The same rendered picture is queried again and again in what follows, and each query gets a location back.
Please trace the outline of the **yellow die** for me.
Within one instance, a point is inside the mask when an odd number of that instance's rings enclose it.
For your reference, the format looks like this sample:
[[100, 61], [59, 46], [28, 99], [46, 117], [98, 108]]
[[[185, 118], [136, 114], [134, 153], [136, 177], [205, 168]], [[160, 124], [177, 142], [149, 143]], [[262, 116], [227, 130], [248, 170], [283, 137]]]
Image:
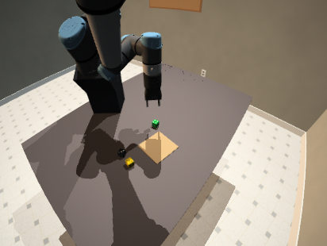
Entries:
[[128, 166], [129, 168], [131, 168], [131, 167], [134, 165], [134, 161], [132, 160], [131, 157], [129, 157], [129, 158], [125, 161], [125, 163], [127, 164], [127, 166]]

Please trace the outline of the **peach flat mat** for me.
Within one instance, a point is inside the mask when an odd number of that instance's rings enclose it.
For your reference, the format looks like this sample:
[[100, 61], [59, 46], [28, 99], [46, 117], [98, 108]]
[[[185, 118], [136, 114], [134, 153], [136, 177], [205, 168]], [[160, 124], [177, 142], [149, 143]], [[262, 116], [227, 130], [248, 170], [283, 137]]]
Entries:
[[157, 164], [178, 148], [160, 131], [138, 146]]

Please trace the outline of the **green die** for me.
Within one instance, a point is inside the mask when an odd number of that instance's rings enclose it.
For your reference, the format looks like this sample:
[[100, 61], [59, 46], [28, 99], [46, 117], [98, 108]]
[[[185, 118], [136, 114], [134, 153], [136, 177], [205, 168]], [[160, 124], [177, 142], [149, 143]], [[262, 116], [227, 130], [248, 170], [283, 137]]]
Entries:
[[152, 126], [153, 126], [153, 127], [157, 128], [158, 125], [159, 125], [159, 121], [154, 120], [154, 121], [152, 122]]

